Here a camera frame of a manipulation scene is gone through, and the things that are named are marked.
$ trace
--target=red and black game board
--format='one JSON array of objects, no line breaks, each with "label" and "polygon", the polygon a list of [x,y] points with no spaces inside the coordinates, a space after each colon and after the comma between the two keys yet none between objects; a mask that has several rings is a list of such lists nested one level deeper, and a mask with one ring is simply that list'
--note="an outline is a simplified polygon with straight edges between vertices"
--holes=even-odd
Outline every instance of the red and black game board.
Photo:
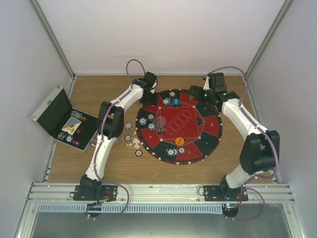
[{"label": "red and black game board", "polygon": [[220,115],[211,104],[190,100],[188,91],[159,93],[156,106],[143,106],[136,118],[141,144],[154,157],[176,165],[206,158],[222,135]]}]

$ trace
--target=open case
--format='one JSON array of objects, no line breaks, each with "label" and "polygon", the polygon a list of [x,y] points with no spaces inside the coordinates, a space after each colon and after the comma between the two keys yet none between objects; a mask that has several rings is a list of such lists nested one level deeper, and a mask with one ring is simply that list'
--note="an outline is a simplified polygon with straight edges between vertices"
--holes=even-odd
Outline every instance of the open case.
[{"label": "open case", "polygon": [[36,121],[57,142],[86,151],[97,132],[97,117],[72,107],[61,86],[57,86],[34,112]]}]

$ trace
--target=case lid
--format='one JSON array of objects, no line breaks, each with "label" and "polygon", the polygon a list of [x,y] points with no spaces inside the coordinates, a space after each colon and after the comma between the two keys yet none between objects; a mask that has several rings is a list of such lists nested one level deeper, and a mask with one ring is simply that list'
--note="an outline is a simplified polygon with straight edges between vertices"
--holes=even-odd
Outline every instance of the case lid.
[{"label": "case lid", "polygon": [[57,86],[34,112],[32,119],[37,121],[50,135],[72,105],[63,87]]}]

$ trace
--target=orange disc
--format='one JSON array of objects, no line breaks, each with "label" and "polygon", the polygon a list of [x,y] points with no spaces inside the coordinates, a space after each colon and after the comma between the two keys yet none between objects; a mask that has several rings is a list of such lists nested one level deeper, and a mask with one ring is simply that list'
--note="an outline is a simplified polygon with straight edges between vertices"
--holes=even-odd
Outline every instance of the orange disc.
[{"label": "orange disc", "polygon": [[182,146],[185,143],[185,140],[182,137],[178,137],[175,140],[176,145]]}]

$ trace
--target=white wall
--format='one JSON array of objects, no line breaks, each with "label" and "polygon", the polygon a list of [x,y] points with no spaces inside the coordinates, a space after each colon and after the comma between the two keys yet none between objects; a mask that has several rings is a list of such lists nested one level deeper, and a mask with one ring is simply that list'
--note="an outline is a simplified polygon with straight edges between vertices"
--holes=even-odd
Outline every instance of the white wall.
[{"label": "white wall", "polygon": [[31,115],[70,77],[27,0],[1,1],[0,29],[0,237],[9,238],[51,142]]},{"label": "white wall", "polygon": [[317,1],[296,0],[251,73],[262,122],[281,136],[280,176],[316,237]]},{"label": "white wall", "polygon": [[152,72],[200,74],[226,65],[246,70],[283,0],[39,3],[75,73],[124,74],[137,58]]}]

